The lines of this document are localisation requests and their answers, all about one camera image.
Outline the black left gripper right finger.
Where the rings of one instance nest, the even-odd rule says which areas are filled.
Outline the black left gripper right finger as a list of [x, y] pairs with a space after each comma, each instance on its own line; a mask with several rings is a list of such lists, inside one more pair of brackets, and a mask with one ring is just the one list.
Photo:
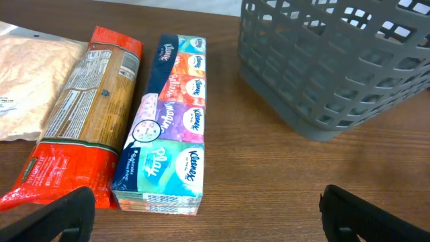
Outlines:
[[333, 184], [320, 196], [319, 210], [329, 242], [429, 240], [429, 232]]

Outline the clear bag of brown grain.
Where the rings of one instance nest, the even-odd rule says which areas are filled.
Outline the clear bag of brown grain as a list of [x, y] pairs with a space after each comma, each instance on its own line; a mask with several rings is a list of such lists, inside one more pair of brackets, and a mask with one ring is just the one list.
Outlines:
[[1, 22], [1, 140], [37, 140], [87, 43]]

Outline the grey plastic basket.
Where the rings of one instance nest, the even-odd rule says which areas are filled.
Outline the grey plastic basket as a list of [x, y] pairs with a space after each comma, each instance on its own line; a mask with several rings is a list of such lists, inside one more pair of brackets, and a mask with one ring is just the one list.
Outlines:
[[428, 0], [244, 0], [240, 74], [327, 141], [429, 87]]

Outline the red spaghetti packet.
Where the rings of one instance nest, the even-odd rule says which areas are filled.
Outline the red spaghetti packet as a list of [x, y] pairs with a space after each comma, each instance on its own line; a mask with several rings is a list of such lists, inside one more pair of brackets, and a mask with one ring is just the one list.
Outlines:
[[111, 184], [144, 44], [96, 27], [1, 210], [49, 204], [88, 187], [96, 208], [117, 207]]

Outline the colourful Kleenex tissue multipack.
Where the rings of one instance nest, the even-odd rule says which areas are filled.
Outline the colourful Kleenex tissue multipack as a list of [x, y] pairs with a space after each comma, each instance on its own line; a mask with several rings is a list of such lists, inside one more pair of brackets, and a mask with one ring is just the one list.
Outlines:
[[206, 38], [163, 34], [111, 186], [120, 210], [197, 214], [206, 86]]

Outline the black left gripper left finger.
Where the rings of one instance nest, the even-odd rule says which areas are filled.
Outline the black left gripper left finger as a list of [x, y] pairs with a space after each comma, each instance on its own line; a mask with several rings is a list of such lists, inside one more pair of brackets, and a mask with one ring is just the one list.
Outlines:
[[81, 187], [1, 229], [1, 242], [88, 242], [95, 218], [95, 196]]

